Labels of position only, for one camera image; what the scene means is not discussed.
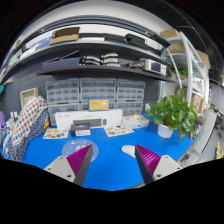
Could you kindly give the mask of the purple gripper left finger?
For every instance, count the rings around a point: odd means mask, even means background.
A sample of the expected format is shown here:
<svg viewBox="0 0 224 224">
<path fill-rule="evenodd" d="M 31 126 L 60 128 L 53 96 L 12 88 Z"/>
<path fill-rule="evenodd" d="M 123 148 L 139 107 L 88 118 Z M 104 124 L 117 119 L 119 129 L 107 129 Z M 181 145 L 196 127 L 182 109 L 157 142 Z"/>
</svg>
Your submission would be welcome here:
<svg viewBox="0 0 224 224">
<path fill-rule="evenodd" d="M 82 186 L 92 156 L 93 145 L 90 144 L 69 156 L 57 157 L 45 168 L 45 171 Z"/>
</svg>

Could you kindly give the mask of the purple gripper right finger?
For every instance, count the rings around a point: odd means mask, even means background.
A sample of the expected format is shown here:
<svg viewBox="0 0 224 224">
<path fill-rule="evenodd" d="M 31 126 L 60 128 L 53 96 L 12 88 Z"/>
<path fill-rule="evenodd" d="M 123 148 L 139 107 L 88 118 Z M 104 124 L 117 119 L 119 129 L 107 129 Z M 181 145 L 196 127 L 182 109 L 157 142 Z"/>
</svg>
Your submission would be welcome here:
<svg viewBox="0 0 224 224">
<path fill-rule="evenodd" d="M 145 184 L 150 184 L 182 169 L 169 155 L 159 156 L 151 150 L 136 145 L 135 156 Z"/>
</svg>

